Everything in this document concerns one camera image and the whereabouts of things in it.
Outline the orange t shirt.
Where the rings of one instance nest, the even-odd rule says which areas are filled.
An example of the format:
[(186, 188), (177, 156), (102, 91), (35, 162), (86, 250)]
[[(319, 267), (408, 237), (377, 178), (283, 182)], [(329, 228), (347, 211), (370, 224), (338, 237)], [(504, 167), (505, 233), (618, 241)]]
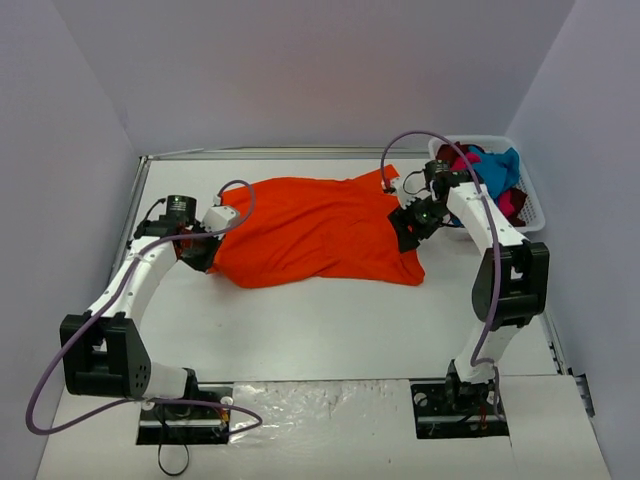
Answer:
[(418, 286), (416, 252), (402, 253), (388, 220), (398, 202), (371, 171), (345, 180), (280, 177), (225, 192), (224, 204), (247, 215), (227, 233), (208, 271), (242, 288), (311, 277)]

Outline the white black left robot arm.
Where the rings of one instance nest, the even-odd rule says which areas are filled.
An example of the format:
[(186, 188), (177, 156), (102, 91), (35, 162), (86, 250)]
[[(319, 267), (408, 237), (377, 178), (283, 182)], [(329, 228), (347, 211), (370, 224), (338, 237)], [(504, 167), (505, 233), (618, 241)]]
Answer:
[(145, 216), (138, 224), (105, 293), (85, 313), (69, 314), (62, 321), (63, 369), (73, 395), (165, 399), (169, 411), (189, 418), (201, 406), (195, 371), (153, 361), (139, 328), (166, 274), (179, 262), (207, 271), (240, 214), (215, 203), (198, 219), (192, 197), (170, 195), (162, 202), (164, 213)]

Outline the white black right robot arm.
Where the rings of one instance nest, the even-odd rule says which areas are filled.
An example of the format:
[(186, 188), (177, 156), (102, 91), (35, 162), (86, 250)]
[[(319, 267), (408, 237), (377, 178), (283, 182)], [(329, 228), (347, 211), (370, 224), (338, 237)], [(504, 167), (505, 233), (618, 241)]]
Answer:
[(497, 366), (514, 337), (545, 308), (550, 252), (528, 240), (502, 214), (476, 173), (453, 171), (440, 160), (422, 169), (424, 198), (409, 193), (400, 178), (384, 190), (398, 199), (388, 219), (400, 252), (415, 250), (444, 227), (460, 222), (482, 256), (472, 293), (477, 321), (463, 350), (450, 362), (443, 398), (465, 413), (488, 391), (499, 389)]

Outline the pink t shirt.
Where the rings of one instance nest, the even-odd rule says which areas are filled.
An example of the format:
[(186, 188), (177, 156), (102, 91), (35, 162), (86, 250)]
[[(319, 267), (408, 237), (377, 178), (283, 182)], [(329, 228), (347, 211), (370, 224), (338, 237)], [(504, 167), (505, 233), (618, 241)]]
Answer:
[(495, 159), (490, 159), (488, 155), (468, 152), (465, 157), (473, 166), (478, 178), (484, 181), (487, 190), (505, 217), (510, 217), (515, 213), (512, 203), (513, 183), (510, 170)]

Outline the dark red t shirt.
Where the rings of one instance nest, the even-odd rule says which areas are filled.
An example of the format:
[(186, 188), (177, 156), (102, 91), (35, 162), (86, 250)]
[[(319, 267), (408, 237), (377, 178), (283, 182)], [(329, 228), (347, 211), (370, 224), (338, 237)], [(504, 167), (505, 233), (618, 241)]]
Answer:
[[(479, 149), (487, 153), (495, 153), (495, 152), (490, 152), (489, 150), (476, 144), (461, 144), (460, 142), (457, 142), (456, 145), (465, 155), (469, 152), (470, 146), (478, 147)], [(519, 189), (517, 185), (511, 189), (511, 193), (512, 193), (512, 203), (513, 203), (513, 206), (515, 207), (515, 213), (512, 216), (506, 217), (506, 218), (515, 227), (524, 226), (525, 221), (519, 218), (519, 214), (524, 208), (528, 195), (523, 190)]]

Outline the blue t shirt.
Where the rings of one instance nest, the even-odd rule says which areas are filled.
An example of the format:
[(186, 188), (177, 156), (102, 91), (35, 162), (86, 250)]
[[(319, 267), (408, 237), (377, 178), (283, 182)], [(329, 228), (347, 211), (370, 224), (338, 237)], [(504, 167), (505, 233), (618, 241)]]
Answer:
[(475, 146), (469, 147), (479, 161), (473, 164), (476, 174), (487, 186), (489, 195), (496, 201), (520, 179), (520, 156), (514, 148), (502, 153), (487, 153)]

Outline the white plastic laundry basket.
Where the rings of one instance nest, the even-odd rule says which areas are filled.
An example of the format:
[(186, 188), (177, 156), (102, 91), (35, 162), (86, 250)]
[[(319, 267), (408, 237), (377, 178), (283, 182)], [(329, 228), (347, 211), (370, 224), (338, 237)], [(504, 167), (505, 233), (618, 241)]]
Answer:
[(528, 195), (528, 198), (526, 199), (524, 208), (519, 214), (519, 218), (525, 221), (525, 225), (515, 227), (510, 224), (524, 235), (540, 231), (545, 226), (545, 218), (537, 198), (537, 193), (520, 152), (513, 141), (507, 137), (495, 135), (449, 135), (447, 139), (455, 145), (457, 142), (461, 144), (476, 144), (495, 153), (502, 152), (508, 148), (514, 148), (520, 156), (520, 180), (517, 187), (523, 190)]

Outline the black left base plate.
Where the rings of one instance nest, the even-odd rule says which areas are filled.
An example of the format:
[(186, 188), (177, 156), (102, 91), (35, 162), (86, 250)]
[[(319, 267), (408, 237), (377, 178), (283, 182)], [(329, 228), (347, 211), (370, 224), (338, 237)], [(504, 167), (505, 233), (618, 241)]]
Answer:
[(199, 405), (150, 404), (139, 412), (138, 446), (204, 446), (229, 442), (230, 411)]

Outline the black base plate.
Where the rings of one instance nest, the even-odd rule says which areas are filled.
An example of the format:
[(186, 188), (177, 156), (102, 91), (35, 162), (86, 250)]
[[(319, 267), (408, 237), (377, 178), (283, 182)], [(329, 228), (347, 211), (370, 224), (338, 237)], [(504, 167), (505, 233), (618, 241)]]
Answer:
[(139, 412), (138, 446), (204, 446), (229, 442), (230, 411), (199, 405), (150, 404)]
[(502, 402), (494, 409), (492, 383), (481, 385), (470, 400), (455, 406), (443, 380), (410, 383), (414, 430), (418, 440), (455, 440), (505, 437), (510, 434)]

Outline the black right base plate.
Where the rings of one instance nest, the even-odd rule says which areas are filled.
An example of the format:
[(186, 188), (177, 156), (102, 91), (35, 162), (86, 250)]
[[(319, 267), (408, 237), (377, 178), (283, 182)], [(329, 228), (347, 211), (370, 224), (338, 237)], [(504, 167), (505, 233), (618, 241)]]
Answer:
[(492, 383), (481, 385), (470, 400), (455, 406), (443, 380), (410, 383), (414, 430), (418, 440), (455, 440), (505, 437), (510, 434), (502, 402), (494, 409)]

